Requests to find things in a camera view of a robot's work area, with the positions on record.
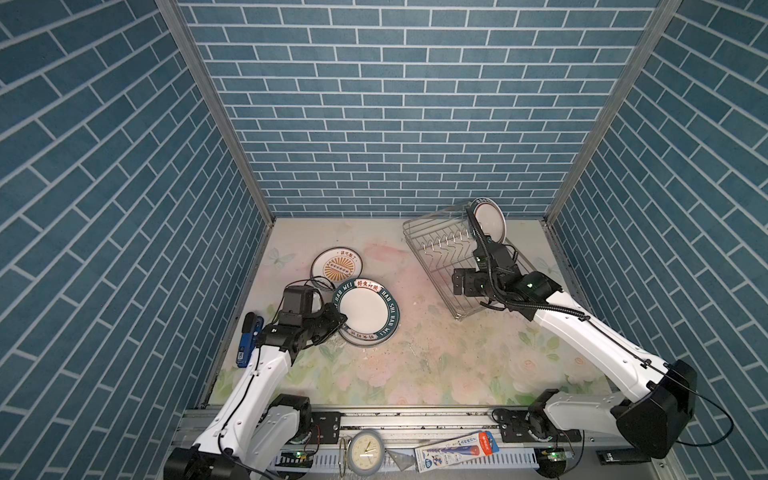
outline metal post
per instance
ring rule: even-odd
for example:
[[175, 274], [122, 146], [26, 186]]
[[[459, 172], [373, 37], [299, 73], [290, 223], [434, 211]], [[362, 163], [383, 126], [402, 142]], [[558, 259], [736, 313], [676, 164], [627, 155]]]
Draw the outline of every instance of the metal post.
[[266, 198], [264, 198], [261, 188], [259, 188], [256, 177], [253, 175], [253, 169], [248, 163], [248, 157], [245, 150], [243, 150], [243, 145], [240, 144], [227, 110], [224, 108], [223, 103], [221, 103], [221, 98], [214, 86], [214, 81], [211, 80], [208, 74], [203, 57], [197, 49], [197, 44], [192, 37], [192, 31], [184, 19], [184, 14], [181, 12], [177, 0], [156, 0], [156, 3], [160, 9], [160, 14], [163, 15], [163, 20], [168, 25], [171, 36], [176, 41], [176, 46], [179, 48], [181, 56], [184, 57], [184, 61], [190, 69], [200, 94], [203, 95], [203, 100], [208, 105], [208, 110], [210, 110], [210, 114], [219, 128], [221, 137], [232, 154], [237, 170], [243, 176], [246, 187], [256, 202], [259, 212], [264, 217], [267, 227], [272, 227], [275, 220], [274, 216], [270, 212], [270, 207], [266, 202]]
[[547, 208], [544, 214], [544, 219], [547, 223], [553, 224], [554, 220], [563, 210], [565, 202], [571, 195], [571, 192], [576, 187], [578, 179], [584, 170], [592, 160], [592, 155], [597, 150], [600, 142], [603, 141], [603, 137], [611, 123], [614, 121], [616, 114], [619, 112], [619, 108], [624, 103], [624, 99], [627, 98], [629, 92], [632, 89], [632, 85], [640, 76], [645, 62], [650, 58], [651, 52], [653, 52], [656, 45], [661, 39], [661, 35], [664, 30], [667, 29], [674, 13], [680, 6], [682, 0], [660, 0], [654, 13], [648, 19], [648, 23], [645, 27], [643, 35], [640, 37], [640, 41], [632, 51], [627, 64], [624, 66], [624, 70], [621, 71], [621, 75], [616, 80], [616, 85], [608, 95], [608, 99], [605, 102], [605, 106], [600, 110], [598, 118], [594, 121], [592, 130], [587, 134], [584, 139], [584, 143], [581, 145], [581, 150], [576, 155], [573, 165], [570, 171], [565, 176], [563, 184], [554, 196], [554, 200]]

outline floral table surface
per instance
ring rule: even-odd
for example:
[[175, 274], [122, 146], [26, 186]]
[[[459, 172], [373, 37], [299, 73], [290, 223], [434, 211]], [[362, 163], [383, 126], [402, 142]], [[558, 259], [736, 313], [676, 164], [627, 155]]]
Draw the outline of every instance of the floral table surface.
[[[277, 392], [320, 405], [527, 405], [544, 389], [610, 392], [605, 376], [553, 334], [518, 313], [484, 310], [461, 322], [451, 316], [408, 248], [402, 220], [279, 219], [245, 304], [269, 321], [283, 288], [307, 278], [315, 257], [331, 247], [360, 254], [362, 277], [384, 285], [400, 308], [400, 324], [383, 344], [361, 349], [339, 334], [302, 351]], [[536, 267], [564, 285], [536, 220], [508, 220], [507, 237]], [[243, 375], [235, 335], [210, 397], [222, 404]]]

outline clock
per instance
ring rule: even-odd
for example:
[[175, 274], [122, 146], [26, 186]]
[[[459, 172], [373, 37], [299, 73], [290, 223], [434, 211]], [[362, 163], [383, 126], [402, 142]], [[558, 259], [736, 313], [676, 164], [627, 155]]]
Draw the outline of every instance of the clock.
[[346, 450], [349, 468], [361, 477], [376, 473], [384, 462], [384, 442], [374, 430], [361, 430]]

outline blue tile wall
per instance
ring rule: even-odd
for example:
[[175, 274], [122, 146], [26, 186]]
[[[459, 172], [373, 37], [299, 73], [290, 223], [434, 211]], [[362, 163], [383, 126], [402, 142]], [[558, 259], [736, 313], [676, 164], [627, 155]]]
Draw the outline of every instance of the blue tile wall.
[[0, 3], [0, 478], [154, 478], [263, 220], [152, 0]]
[[541, 217], [656, 0], [303, 3], [180, 2], [278, 216]]
[[[684, 0], [555, 229], [595, 313], [699, 372], [736, 420], [675, 448], [691, 478], [765, 478], [768, 8]], [[727, 429], [705, 402], [683, 440]]]

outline metal wire dish rack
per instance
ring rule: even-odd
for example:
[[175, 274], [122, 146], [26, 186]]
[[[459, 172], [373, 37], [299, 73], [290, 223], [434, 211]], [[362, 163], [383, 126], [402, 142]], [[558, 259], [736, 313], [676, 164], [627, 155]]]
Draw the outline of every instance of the metal wire dish rack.
[[[427, 276], [437, 289], [453, 318], [464, 319], [483, 310], [482, 297], [467, 297], [453, 294], [453, 270], [455, 268], [476, 268], [472, 251], [477, 248], [469, 232], [465, 208], [471, 203], [455, 204], [423, 217], [407, 220], [402, 225], [406, 242], [411, 247]], [[505, 243], [514, 246], [508, 238]], [[535, 270], [533, 264], [518, 251], [518, 266], [521, 273]]]

